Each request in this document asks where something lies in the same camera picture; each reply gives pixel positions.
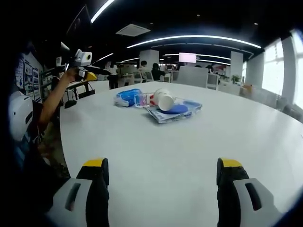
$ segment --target white cup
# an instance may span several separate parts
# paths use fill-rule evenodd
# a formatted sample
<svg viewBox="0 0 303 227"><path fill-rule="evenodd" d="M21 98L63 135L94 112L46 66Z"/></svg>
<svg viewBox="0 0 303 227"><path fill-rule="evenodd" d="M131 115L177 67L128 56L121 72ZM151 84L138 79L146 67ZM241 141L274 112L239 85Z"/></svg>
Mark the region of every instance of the white cup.
<svg viewBox="0 0 303 227"><path fill-rule="evenodd" d="M168 111L173 107L175 98L167 89L160 88L154 93L153 101L161 110Z"/></svg>

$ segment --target poster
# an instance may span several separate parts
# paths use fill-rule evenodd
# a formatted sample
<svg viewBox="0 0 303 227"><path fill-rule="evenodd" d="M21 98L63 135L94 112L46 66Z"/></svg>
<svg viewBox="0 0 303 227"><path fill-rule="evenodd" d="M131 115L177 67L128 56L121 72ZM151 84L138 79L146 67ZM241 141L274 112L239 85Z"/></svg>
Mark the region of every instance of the poster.
<svg viewBox="0 0 303 227"><path fill-rule="evenodd" d="M19 88L23 88L23 67L24 67L24 62L22 59L19 59L18 66L15 71L16 85Z"/></svg>
<svg viewBox="0 0 303 227"><path fill-rule="evenodd" d="M33 69L33 86L34 86L34 97L36 102L41 101L39 91L39 73L37 69Z"/></svg>
<svg viewBox="0 0 303 227"><path fill-rule="evenodd" d="M33 86L33 68L27 62L24 64L24 89L26 91L26 95L35 100Z"/></svg>

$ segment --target man's arm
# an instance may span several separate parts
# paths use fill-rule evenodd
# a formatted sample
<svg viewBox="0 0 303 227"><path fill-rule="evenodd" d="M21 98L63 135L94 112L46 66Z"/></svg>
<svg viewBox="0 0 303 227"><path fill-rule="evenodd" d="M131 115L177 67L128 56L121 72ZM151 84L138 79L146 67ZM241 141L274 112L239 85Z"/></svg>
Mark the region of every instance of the man's arm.
<svg viewBox="0 0 303 227"><path fill-rule="evenodd" d="M68 87L69 83L75 81L75 76L77 74L77 70L73 68L69 69L63 74L55 89L50 93L49 97L43 103L43 108L38 122L39 125L46 126L49 123L61 98L63 97L66 88Z"/></svg>

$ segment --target window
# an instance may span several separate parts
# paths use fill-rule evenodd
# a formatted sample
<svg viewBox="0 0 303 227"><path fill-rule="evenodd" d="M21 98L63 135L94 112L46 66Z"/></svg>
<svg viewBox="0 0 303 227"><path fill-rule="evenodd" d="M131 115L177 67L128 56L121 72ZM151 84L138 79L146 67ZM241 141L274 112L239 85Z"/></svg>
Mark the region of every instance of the window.
<svg viewBox="0 0 303 227"><path fill-rule="evenodd" d="M265 49L262 88L281 95L284 82L284 58L281 39Z"/></svg>
<svg viewBox="0 0 303 227"><path fill-rule="evenodd" d="M243 63L243 68L242 68L242 82L245 82L246 78L246 68L247 68L247 62Z"/></svg>
<svg viewBox="0 0 303 227"><path fill-rule="evenodd" d="M303 34L299 31L293 31L292 37L296 58L296 87L294 92L294 104L303 109Z"/></svg>

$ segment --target blue plate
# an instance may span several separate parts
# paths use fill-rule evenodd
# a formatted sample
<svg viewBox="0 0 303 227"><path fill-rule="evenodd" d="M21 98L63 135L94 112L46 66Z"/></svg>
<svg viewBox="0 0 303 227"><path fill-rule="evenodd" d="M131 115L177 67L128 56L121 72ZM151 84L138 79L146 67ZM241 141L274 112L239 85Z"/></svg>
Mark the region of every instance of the blue plate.
<svg viewBox="0 0 303 227"><path fill-rule="evenodd" d="M188 107L186 105L177 104L177 105L174 105L168 111L163 111L163 110L160 110L160 109L159 109L159 111L161 113L164 113L164 114L181 114L181 113L187 112L188 111Z"/></svg>

